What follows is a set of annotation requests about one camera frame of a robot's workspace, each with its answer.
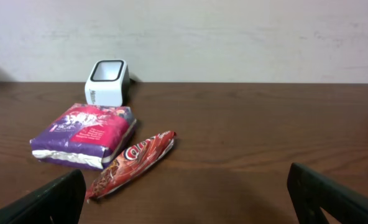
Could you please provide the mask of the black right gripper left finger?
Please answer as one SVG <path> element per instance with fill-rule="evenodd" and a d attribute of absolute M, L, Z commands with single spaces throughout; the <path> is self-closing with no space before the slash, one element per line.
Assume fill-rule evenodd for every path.
<path fill-rule="evenodd" d="M 86 184 L 73 170 L 0 209 L 0 223 L 77 224 L 85 201 Z"/>

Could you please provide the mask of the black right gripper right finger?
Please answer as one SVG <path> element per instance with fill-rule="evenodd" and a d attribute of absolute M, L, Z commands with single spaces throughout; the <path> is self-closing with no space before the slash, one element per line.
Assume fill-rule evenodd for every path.
<path fill-rule="evenodd" d="M 301 224 L 328 223 L 323 212 L 340 223 L 368 223 L 367 197 L 303 164 L 291 164 L 287 189 Z"/>

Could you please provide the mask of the red chocolate bar wrapper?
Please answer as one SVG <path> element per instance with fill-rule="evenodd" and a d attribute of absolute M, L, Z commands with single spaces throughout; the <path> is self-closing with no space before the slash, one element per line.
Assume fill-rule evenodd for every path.
<path fill-rule="evenodd" d="M 166 131 L 123 150 L 86 190 L 85 200 L 111 194 L 161 160 L 174 145 L 176 133 Z"/>

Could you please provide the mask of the purple pink tissue pack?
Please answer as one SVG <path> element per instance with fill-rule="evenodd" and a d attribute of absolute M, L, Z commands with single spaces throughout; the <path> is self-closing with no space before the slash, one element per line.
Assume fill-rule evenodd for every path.
<path fill-rule="evenodd" d="M 128 106 L 75 103 L 30 140 L 32 155 L 42 162 L 103 170 L 123 150 L 136 125 Z"/>

